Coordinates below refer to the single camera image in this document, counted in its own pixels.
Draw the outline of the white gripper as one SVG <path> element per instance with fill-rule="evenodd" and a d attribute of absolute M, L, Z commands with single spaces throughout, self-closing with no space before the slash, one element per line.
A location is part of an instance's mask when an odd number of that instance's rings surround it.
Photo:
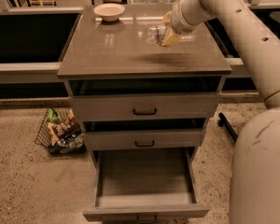
<path fill-rule="evenodd" d="M 162 47 L 171 47 L 179 42 L 179 34 L 192 32 L 196 24 L 196 4 L 194 0 L 180 0 L 174 4 L 172 11 L 168 11 L 162 18 L 163 24 L 171 24 L 167 28 L 161 41 Z"/>

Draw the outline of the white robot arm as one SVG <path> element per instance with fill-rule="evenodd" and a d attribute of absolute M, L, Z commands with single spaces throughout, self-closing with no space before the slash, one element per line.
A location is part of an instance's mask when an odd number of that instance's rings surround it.
<path fill-rule="evenodd" d="M 280 224 L 280 40 L 245 0 L 180 0 L 170 28 L 182 34 L 217 18 L 267 110 L 243 127 L 232 158 L 230 224 Z"/>

